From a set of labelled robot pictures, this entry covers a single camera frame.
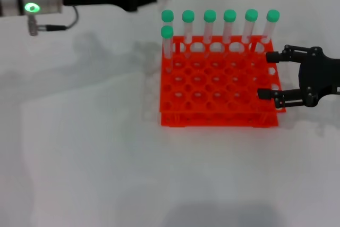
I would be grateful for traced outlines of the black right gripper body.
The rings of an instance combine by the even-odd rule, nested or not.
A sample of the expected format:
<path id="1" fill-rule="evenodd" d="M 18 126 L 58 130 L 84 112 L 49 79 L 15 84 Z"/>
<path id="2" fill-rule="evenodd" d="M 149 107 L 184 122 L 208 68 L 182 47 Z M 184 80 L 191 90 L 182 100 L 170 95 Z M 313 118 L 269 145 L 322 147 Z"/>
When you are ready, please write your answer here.
<path id="1" fill-rule="evenodd" d="M 307 107 L 315 107 L 327 95 L 339 95 L 339 59 L 327 57 L 321 47 L 312 47 L 300 63 L 299 86 Z"/>

